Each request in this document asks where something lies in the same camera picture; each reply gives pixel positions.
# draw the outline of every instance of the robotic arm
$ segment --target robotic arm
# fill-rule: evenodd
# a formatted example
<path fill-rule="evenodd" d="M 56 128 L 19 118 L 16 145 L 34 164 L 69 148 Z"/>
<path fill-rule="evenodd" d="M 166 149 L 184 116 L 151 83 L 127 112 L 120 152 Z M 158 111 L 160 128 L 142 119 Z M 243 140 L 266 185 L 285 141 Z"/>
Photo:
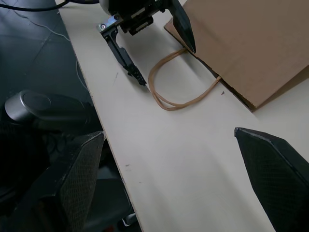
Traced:
<path fill-rule="evenodd" d="M 112 15 L 108 21 L 98 26 L 98 30 L 106 40 L 117 61 L 128 71 L 128 75 L 137 79 L 140 85 L 146 81 L 139 69 L 134 65 L 126 50 L 116 42 L 118 26 L 124 33 L 135 35 L 154 22 L 152 15 L 158 11 L 170 11 L 173 24 L 188 48 L 195 53 L 195 40 L 189 17 L 178 0 L 100 0 L 103 10 Z"/>

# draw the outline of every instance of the black floor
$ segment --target black floor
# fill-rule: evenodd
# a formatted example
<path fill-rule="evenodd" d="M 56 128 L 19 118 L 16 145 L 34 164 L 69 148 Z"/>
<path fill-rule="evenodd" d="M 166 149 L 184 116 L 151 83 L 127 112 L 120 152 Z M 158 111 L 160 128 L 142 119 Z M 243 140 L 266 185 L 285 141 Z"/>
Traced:
<path fill-rule="evenodd" d="M 54 0 L 4 1 L 27 8 L 55 5 Z M 58 10 L 19 13 L 68 37 Z M 0 8 L 0 105 L 24 89 L 91 102 L 88 91 L 77 77 L 71 43 L 12 10 Z"/>

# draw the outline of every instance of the black cable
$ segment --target black cable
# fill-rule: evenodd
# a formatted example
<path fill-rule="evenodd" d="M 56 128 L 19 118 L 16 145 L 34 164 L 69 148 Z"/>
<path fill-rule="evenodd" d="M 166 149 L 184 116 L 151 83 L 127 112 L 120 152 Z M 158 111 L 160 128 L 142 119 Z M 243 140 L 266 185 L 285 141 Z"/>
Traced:
<path fill-rule="evenodd" d="M 0 3 L 0 7 L 15 10 L 15 11 L 27 11 L 27 12 L 42 12 L 42 11 L 52 11 L 63 7 L 64 5 L 68 4 L 69 2 L 74 2 L 78 4 L 97 4 L 99 0 L 65 0 L 64 2 L 60 3 L 59 5 L 47 7 L 47 8 L 23 8 L 23 7 L 16 7 L 16 6 L 9 6 Z"/>

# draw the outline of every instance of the white tabletop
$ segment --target white tabletop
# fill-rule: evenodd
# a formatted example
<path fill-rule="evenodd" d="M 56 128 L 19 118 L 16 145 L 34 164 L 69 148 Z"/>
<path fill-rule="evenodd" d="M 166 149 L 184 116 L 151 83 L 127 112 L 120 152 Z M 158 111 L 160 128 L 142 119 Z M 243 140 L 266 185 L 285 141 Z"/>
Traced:
<path fill-rule="evenodd" d="M 107 19 L 99 5 L 69 4 L 60 13 L 143 230 L 273 232 L 233 131 L 245 127 L 284 138 L 309 160 L 309 80 L 254 114 L 221 84 L 202 102 L 167 112 L 127 76 L 96 30 Z M 146 79 L 181 47 L 163 29 L 169 19 L 168 12 L 157 13 L 137 35 L 117 37 Z M 213 81 L 187 54 L 162 67 L 155 87 L 183 103 Z"/>

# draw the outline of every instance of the brown paper bag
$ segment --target brown paper bag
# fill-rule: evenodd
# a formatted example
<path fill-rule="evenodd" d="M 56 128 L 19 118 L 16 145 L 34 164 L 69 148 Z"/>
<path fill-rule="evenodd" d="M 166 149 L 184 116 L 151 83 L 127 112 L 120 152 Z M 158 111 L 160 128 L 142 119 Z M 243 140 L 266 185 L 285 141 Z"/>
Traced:
<path fill-rule="evenodd" d="M 188 0 L 184 9 L 195 56 L 251 110 L 308 77 L 309 1 Z M 184 44 L 172 20 L 165 29 Z"/>

